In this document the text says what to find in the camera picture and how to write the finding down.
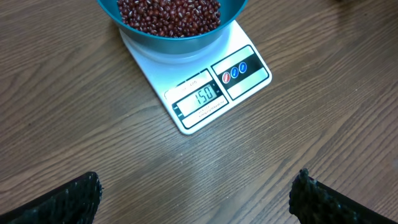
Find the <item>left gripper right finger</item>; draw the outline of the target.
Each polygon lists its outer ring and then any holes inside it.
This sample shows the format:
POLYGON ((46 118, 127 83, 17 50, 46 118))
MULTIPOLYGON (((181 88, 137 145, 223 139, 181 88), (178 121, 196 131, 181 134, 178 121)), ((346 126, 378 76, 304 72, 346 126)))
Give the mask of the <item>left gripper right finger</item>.
POLYGON ((292 182, 289 213, 301 224, 397 224, 311 178, 307 169, 292 182))

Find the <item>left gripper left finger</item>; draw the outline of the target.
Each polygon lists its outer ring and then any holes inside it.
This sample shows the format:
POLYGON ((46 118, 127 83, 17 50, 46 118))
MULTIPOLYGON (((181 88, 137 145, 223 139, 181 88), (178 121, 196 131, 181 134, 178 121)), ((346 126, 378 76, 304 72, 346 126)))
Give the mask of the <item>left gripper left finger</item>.
POLYGON ((3 224, 92 224, 103 188, 96 172, 87 172, 1 215, 3 224))

